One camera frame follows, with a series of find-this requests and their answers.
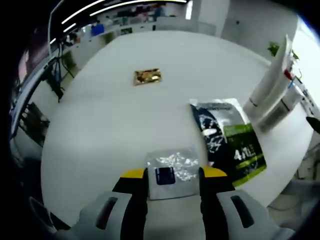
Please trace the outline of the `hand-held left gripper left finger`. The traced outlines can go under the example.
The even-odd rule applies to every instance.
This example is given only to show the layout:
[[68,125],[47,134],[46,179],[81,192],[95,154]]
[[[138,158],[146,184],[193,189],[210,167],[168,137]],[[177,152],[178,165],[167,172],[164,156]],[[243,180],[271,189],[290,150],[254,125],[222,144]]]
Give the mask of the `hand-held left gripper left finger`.
[[142,240],[148,213],[148,170],[130,169],[113,189],[84,207],[74,225],[77,240]]

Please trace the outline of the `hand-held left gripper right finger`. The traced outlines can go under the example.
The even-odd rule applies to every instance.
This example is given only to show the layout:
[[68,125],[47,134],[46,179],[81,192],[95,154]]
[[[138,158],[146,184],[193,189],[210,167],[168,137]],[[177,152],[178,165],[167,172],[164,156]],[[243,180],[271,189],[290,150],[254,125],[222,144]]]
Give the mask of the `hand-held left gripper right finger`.
[[227,174],[199,168],[200,211],[207,240],[271,240],[268,211],[244,191],[236,191]]

